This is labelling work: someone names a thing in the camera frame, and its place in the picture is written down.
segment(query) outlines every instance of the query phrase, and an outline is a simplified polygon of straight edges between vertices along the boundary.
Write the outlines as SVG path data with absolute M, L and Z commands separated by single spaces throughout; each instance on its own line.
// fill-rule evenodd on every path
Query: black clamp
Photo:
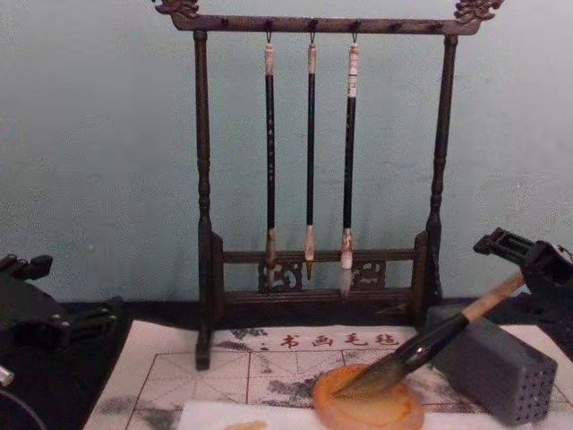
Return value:
M 496 228 L 474 245 L 474 251 L 517 264 L 534 296 L 573 297 L 573 262 L 543 240 L 533 242 Z

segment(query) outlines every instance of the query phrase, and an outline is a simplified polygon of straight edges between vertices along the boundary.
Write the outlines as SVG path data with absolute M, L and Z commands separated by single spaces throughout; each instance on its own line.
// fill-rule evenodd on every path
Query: light blue wall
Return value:
M 450 17 L 454 2 L 200 2 L 204 13 Z M 477 256 L 502 226 L 573 245 L 569 2 L 508 0 L 462 38 L 442 205 L 446 296 L 514 270 Z M 442 38 L 361 36 L 355 246 L 408 247 L 429 210 Z M 305 205 L 305 35 L 277 34 L 278 248 Z M 338 248 L 349 36 L 318 35 L 316 232 Z M 209 40 L 212 220 L 226 248 L 263 249 L 264 35 Z M 0 253 L 50 253 L 58 300 L 197 297 L 192 34 L 145 0 L 0 0 Z M 326 285 L 334 268 L 317 268 Z M 389 274 L 406 284 L 404 268 Z M 252 288 L 252 270 L 230 271 Z

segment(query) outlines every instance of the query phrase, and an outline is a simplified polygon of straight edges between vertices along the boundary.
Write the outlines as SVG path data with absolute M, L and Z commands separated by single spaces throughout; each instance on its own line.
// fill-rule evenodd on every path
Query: black brush handle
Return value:
M 414 336 L 395 352 L 407 373 L 429 363 L 469 324 L 463 314 L 455 314 L 440 326 Z
M 308 136 L 306 177 L 306 225 L 312 225 L 314 197 L 314 72 L 308 73 Z
M 344 161 L 344 203 L 342 227 L 352 225 L 352 173 L 355 151 L 355 118 L 356 118 L 356 84 L 358 79 L 358 45 L 350 49 L 348 66 L 348 94 L 346 102 L 346 147 Z
M 267 100 L 267 228 L 275 227 L 275 94 L 273 76 L 273 49 L 265 50 L 265 95 Z

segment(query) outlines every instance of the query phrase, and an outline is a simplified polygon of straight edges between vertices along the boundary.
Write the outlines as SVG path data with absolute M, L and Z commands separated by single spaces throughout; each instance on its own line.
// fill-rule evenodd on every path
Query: calligraphy brush rack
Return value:
M 391 312 L 402 313 L 412 322 L 424 320 L 431 305 L 441 300 L 440 205 L 444 168 L 448 152 L 449 118 L 454 80 L 454 63 L 459 36 L 475 35 L 483 21 L 493 18 L 504 0 L 460 0 L 454 19 L 356 19 L 321 17 L 229 16 L 199 14 L 198 0 L 160 0 L 159 13 L 171 16 L 180 31 L 192 31 L 195 45 L 195 103 L 197 124 L 197 166 L 199 170 L 199 293 L 201 325 L 196 345 L 196 367 L 210 366 L 210 348 L 215 325 L 227 305 L 251 305 L 263 310 L 269 303 L 336 302 L 343 300 L 339 288 L 303 289 L 304 251 L 276 252 L 280 267 L 276 277 L 282 288 L 270 287 L 264 275 L 264 251 L 228 252 L 210 220 L 210 121 L 207 75 L 209 32 L 348 33 L 438 36 L 444 39 L 443 69 L 433 155 L 430 215 L 425 229 L 415 237 L 413 248 L 355 250 L 353 286 L 344 300 L 376 302 Z M 340 251 L 319 250 L 315 262 L 340 262 Z M 412 262 L 409 288 L 386 288 L 386 262 Z M 256 264 L 260 282 L 256 292 L 225 291 L 224 267 L 228 264 Z M 294 275 L 295 285 L 290 277 Z

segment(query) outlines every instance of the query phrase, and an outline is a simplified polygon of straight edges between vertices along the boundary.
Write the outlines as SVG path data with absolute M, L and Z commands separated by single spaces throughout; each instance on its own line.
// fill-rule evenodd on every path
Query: hook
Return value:
M 265 28 L 267 29 L 267 43 L 270 43 L 270 38 L 272 37 L 272 20 L 267 20 Z
M 433 21 L 430 24 L 430 30 L 432 31 L 436 31 L 436 30 L 440 30 L 444 27 L 444 23 L 443 21 Z
M 392 31 L 398 31 L 398 30 L 400 30 L 400 29 L 402 28 L 403 25 L 404 25 L 404 23 L 403 23 L 403 22 L 400 22 L 400 21 L 392 22 L 392 23 L 390 24 L 390 29 L 391 29 Z
M 309 23 L 309 29 L 311 31 L 311 43 L 314 43 L 314 36 L 316 35 L 316 26 L 318 25 L 319 21 L 315 19 L 311 19 Z
M 356 43 L 357 39 L 358 39 L 358 29 L 360 28 L 360 25 L 362 23 L 360 21 L 356 21 L 355 23 L 352 24 L 351 30 L 352 30 L 352 40 L 354 41 L 354 43 Z

